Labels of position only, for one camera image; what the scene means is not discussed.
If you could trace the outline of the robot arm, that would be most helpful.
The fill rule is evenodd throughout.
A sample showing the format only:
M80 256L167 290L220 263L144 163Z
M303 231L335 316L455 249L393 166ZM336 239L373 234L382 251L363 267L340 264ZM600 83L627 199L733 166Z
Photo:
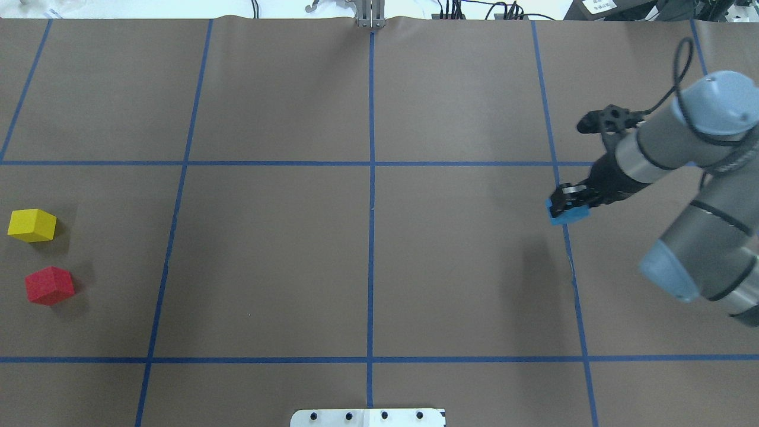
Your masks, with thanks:
M702 172L699 189L645 254L639 268L667 294L718 304L729 318L757 327L757 84L716 71L657 111L610 104L589 111L579 133L598 133L605 153L588 177L559 184L546 207L552 224L571 224L592 208L622 202L686 165Z

